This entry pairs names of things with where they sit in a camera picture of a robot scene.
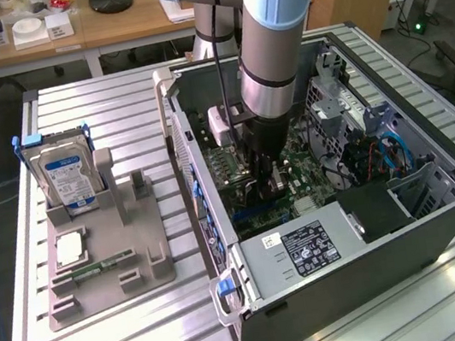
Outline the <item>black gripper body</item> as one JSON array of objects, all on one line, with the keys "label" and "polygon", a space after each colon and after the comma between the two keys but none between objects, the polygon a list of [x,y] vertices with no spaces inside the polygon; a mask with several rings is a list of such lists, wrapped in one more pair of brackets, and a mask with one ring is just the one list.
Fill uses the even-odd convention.
[{"label": "black gripper body", "polygon": [[256,116],[245,121],[243,139],[247,155],[279,159],[287,142],[289,123],[288,115],[273,119]]}]

